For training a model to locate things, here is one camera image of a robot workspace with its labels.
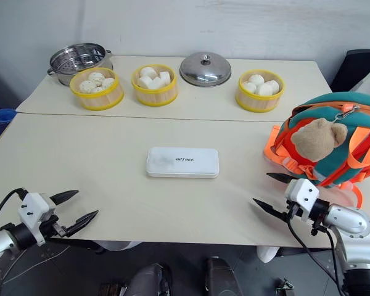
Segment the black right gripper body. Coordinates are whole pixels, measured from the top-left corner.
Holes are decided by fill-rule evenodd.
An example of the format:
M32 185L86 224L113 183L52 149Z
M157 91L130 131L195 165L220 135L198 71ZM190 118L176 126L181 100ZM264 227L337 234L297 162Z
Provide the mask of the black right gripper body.
M294 201L286 200L287 212L282 212L279 215L279 219L282 221L290 221L295 216L301 217L303 215L303 210L300 208L300 205Z

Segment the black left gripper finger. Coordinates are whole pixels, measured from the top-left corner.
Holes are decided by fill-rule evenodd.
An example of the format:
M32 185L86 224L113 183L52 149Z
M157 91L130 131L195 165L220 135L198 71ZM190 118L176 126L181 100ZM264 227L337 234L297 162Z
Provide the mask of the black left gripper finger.
M69 191L65 191L65 192L55 194L55 195L51 196L50 199L53 201L53 203L55 205L60 205L64 202L68 201L69 199L71 199L77 193L79 193L78 190L69 190Z
M78 218L75 221L75 224L70 226L69 228L66 228L65 230L65 237L71 237L72 235L76 234L83 228L85 228L94 218L95 216L99 213L98 210L95 210L91 213L87 213L84 216Z

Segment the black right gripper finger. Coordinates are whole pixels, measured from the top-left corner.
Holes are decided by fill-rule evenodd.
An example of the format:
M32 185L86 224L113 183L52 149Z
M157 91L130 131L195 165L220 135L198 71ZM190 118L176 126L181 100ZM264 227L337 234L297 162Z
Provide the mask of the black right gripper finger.
M263 202L261 200L253 198L253 201L261 207L262 210L264 210L266 213L280 219L281 221L287 221L287 213L286 212L279 212L273 208L272 205Z
M292 180L297 180L296 177L284 173L267 173L266 175L285 184L289 184Z

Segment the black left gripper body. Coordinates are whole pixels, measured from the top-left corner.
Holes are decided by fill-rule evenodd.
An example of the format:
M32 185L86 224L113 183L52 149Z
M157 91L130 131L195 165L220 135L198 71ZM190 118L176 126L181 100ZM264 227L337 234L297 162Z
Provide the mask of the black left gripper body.
M41 223L41 234L45 239L54 236L69 237L67 228L65 226L61 226L58 221L59 217L53 214L46 221Z

